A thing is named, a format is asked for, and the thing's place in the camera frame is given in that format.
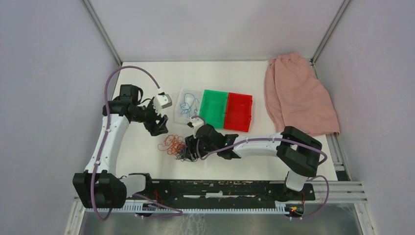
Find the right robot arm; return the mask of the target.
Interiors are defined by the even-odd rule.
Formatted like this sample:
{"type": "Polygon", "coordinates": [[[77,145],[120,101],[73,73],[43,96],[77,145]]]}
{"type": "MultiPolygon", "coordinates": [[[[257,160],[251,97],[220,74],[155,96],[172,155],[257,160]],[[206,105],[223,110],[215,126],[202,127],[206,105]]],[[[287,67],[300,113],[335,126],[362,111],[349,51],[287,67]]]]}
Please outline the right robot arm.
{"type": "Polygon", "coordinates": [[[307,180],[317,176],[318,167],[328,158],[318,140],[293,126],[269,136],[247,137],[222,134],[212,125],[204,124],[185,138],[184,148],[179,151],[180,158],[188,161],[205,160],[214,154],[225,160],[279,158],[289,168],[282,187],[289,200],[302,194],[307,180]]]}

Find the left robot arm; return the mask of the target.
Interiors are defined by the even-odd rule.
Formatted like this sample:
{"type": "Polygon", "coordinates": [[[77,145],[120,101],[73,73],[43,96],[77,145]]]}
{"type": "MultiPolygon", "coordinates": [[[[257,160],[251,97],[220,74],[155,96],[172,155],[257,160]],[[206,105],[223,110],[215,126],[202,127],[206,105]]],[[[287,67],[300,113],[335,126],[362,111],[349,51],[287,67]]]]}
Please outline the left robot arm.
{"type": "Polygon", "coordinates": [[[72,183],[85,208],[119,209],[128,197],[137,194],[150,198],[154,186],[142,174],[122,179],[116,176],[117,158],[124,135],[132,122],[143,123],[151,136],[168,133],[167,115],[162,110],[172,106],[171,97],[161,89],[147,105],[140,105],[143,90],[121,85],[119,95],[103,106],[102,129],[94,153],[84,172],[75,173],[72,183]]]}

